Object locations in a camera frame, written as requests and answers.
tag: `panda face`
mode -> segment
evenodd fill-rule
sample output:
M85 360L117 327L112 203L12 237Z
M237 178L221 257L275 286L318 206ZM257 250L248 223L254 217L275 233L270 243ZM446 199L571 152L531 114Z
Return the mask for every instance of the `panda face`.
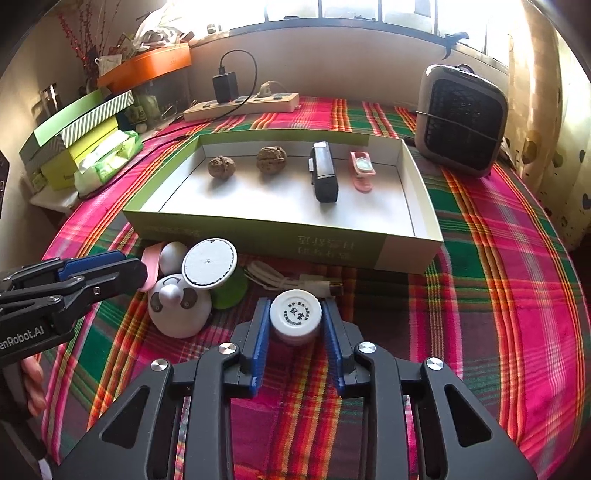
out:
M169 275L148 293L148 312L156 328L172 338L188 338L205 325L212 309L208 291L191 288L182 275Z

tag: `colorful tablecloth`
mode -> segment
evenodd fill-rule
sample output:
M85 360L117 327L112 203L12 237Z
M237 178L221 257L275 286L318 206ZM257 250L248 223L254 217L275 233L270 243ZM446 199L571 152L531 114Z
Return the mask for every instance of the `colorful tablecloth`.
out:
M302 99L293 113L171 126L169 134L147 142L145 161L78 208L46 258L108 249L141 255L146 243L121 209L186 139L154 148L182 133L314 128L401 137L414 127L414 117L404 109L315 98ZM345 320L395 356L444 359L546 479L590 416L591 335L576 273L545 213L508 168L495 166L489 176L474 179L414 154L444 238L425 275L266 260L286 275L343 278L345 295L338 304ZM95 306L79 322L74 340L43 357L49 407L41 428L50 453L58 461L68 454L152 360L186 361L227 341L237 323L252 317L257 298L265 293L252 285L240 305L214 312L206 328L186 340L156 330L143 294ZM361 411L359 400L336 396L321 340L302 348L273 342L260 395L232 403L236 477L356 478ZM412 438L409 444L416 471ZM177 476L182 458L181 442Z

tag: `panda nose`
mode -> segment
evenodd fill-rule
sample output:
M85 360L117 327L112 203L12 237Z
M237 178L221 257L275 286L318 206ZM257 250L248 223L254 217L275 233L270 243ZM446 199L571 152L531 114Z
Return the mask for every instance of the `panda nose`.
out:
M181 303L183 291L177 285L165 285L158 296L164 307L172 309Z

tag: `black cord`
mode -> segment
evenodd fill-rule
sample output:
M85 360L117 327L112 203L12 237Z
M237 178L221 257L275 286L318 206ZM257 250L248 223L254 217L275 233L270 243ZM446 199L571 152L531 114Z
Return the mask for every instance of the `black cord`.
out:
M244 53L246 53L247 55L250 55L250 58L252 58L252 61L253 61L254 65L255 65L255 81L254 81L254 83L252 84L252 89L251 89L251 92L250 92L250 94L248 95L248 97L246 97L246 99L245 99L245 100L244 100L244 101L243 101L243 102L242 102L240 105L237 105L237 106L236 106L236 107L234 107L232 110L230 110L229 112L226 112L226 113L224 113L223 115L217 116L217 117L215 117L215 118L213 118L213 119L211 119L211 120L204 120L204 121L202 121L202 122L198 122L198 123L196 123L196 124L192 124L192 125L186 125L186 126L184 126L184 127L177 128L177 129L175 129L175 130L171 130L171 131L169 131L169 132L166 132L166 133L161 133L161 134L158 134L158 135L154 135L153 137L150 137L150 138L148 138L148 139L146 140L146 142L148 142L148 141L151 141L151 140L155 140L156 138L165 137L165 136L167 136L167 135L173 134L173 133L175 133L175 132L179 132L179 131L181 131L181 130L185 130L185 129L187 129L187 128L198 127L199 125L205 125L205 124L209 124L209 123L212 123L212 122L216 122L216 121L218 121L218 120L221 120L222 118L225 118L225 117L227 117L227 116L229 116L229 115L233 114L233 113L234 113L236 110L238 110L238 109L239 109L239 108L240 108L242 105L244 105L244 104L245 104L247 101L249 101L249 100L252 98L252 96L255 94L255 90L256 90L256 84L258 83L258 65L257 65L257 63L256 63L256 59L255 59L255 57L254 57L254 55L253 55L252 53L250 53L249 51L246 51L246 50L240 50L240 49L236 49L236 50L229 50L229 51L227 51L227 52L226 52L224 55L222 55L222 58L220 59L220 66L219 66L219 68L220 68L220 69L223 69L223 66L222 66L222 61L223 61L224 57L225 57L226 55L228 55L229 53L232 53L232 52L234 52L234 51L241 51L241 52L244 52Z
M231 115L232 113L234 113L236 110L238 110L242 105L244 105L247 101L249 101L252 98L252 96L254 95L255 90L256 90L256 83L258 82L258 65L257 65L256 59L252 55L252 53L250 53L249 51L240 50L240 49L237 49L237 50L229 50L224 55L222 55L222 58L220 59L220 66L219 66L219 68L220 69L223 69L223 66L222 66L223 59L226 57L226 55L228 55L229 53L232 53L234 51L241 51L241 52L244 52L244 53L248 54L250 56L250 58L252 58L252 61L255 64L255 81L252 84L252 89L251 89L251 92L248 95L248 97L246 97L246 99L240 105L237 105L235 108L233 108L232 110L230 110L227 113L224 113L223 115L217 116L216 118L213 118L211 120L205 120L205 121L203 121L201 123L196 123L196 124L193 124L193 125L186 125L184 127L177 128L175 130L171 130L171 131L168 131L168 132L165 131L165 130L163 130L162 133L160 133L158 135L154 135L153 137L150 137L150 138L146 139L144 143L146 143L148 141L151 141L151 140L156 140L157 138L167 137L170 134L173 134L175 132L179 132L181 130L186 130L187 128L197 127L199 125L205 125L205 124L209 124L209 123L212 123L212 122L216 122L217 120L221 120L222 118L227 117L227 116ZM166 142L164 142L164 143L162 143L162 144L154 147L152 150L150 150L150 152L148 154L146 154L143 157L141 157L141 158L139 158L139 159L137 159L135 161L132 161L130 164L128 164L127 167L125 168L125 170L120 171L114 178L110 179L102 187L100 187L100 188L94 190L93 192L90 192L88 195L84 195L82 197L80 196L80 194L78 194L78 198L80 200L90 200L90 199L95 198L96 196L99 196L106 189L111 188L115 183L117 183L121 178L123 178L126 175L126 173L129 172L129 170L131 170L137 164L143 162L146 158L148 158L156 150L158 150L159 148L161 148L161 147L163 147L165 145L171 144L172 142L186 140L187 138L189 138L189 136L190 136L189 134L179 135L178 137L175 137L175 138L173 138L171 140L167 140Z

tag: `wooden power strip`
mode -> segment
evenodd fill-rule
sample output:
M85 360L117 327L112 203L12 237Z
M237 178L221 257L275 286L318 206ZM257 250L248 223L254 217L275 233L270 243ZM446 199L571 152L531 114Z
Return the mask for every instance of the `wooden power strip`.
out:
M215 100L198 103L185 110L184 119L187 122L215 118L228 113L240 105L246 96L238 97L233 102L217 103ZM293 112L300 104L299 93L276 93L270 97L259 98L253 96L247 103L236 110L234 115L248 115L249 113L278 113Z

